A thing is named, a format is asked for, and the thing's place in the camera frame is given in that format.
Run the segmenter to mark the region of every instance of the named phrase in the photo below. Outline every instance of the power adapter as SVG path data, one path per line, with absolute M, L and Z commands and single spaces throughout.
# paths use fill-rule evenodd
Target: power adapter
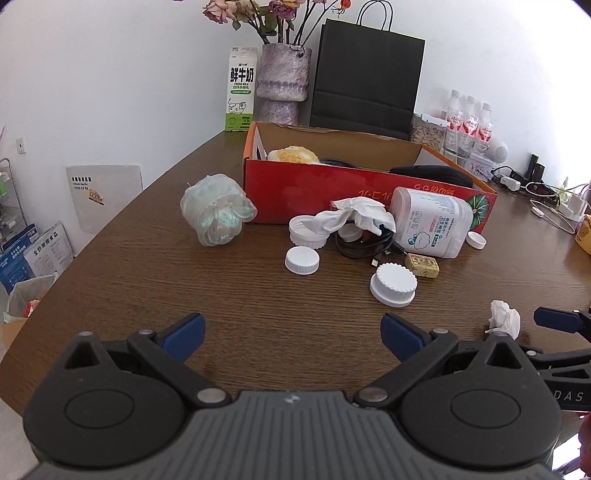
M 501 177 L 501 185 L 504 185 L 512 192 L 517 192 L 521 188 L 521 182 L 516 179 L 512 179 L 507 175 Z

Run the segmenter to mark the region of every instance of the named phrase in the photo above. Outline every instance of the crumpled tissue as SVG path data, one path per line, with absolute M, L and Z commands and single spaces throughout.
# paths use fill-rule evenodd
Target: crumpled tissue
M 519 312 L 510 308 L 507 302 L 493 300 L 491 302 L 491 313 L 492 317 L 488 319 L 491 328 L 485 333 L 505 332 L 515 340 L 521 328 Z
M 367 197 L 354 197 L 334 200 L 332 206 L 338 210 L 325 210 L 314 218 L 303 219 L 301 223 L 318 235 L 330 235 L 339 230 L 348 220 L 353 220 L 361 230 L 369 230 L 381 235 L 380 225 L 396 231 L 392 213 L 387 212 L 384 204 Z

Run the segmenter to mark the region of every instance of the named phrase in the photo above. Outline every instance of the blue gripper pad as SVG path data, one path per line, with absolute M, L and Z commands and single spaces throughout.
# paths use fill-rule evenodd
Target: blue gripper pad
M 578 313 L 539 307 L 534 312 L 536 325 L 561 332 L 577 333 L 584 327 L 583 320 Z
M 187 360 L 205 340 L 205 318 L 192 313 L 160 333 L 157 342 L 162 350 L 179 362 Z
M 387 313 L 382 318 L 379 332 L 382 343 L 401 362 L 423 349 L 429 338 L 427 333 L 412 323 L 405 322 L 391 313 Z

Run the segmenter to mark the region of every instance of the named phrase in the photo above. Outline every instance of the pink label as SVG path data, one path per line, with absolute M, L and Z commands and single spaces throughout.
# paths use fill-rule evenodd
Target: pink label
M 485 127 L 481 126 L 478 129 L 478 138 L 479 138 L 479 140 L 482 140 L 483 142 L 488 142 L 491 139 L 491 135 L 492 135 L 492 128 L 490 127 L 490 125 L 487 125 Z
M 471 137 L 476 135 L 476 130 L 478 130 L 478 122 L 475 122 L 472 119 L 468 119 L 462 124 L 462 132 L 470 135 Z
M 460 127 L 462 126 L 462 118 L 460 116 L 448 115 L 447 121 L 449 122 L 449 130 L 452 132 L 460 130 Z

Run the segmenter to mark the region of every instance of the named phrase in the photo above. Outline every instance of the white sign board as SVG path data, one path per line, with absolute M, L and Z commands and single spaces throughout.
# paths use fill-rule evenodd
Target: white sign board
M 137 165 L 71 166 L 66 173 L 83 232 L 100 232 L 142 192 Z
M 25 260 L 36 277 L 63 271 L 74 260 L 72 247 L 61 222 L 56 223 L 25 250 Z

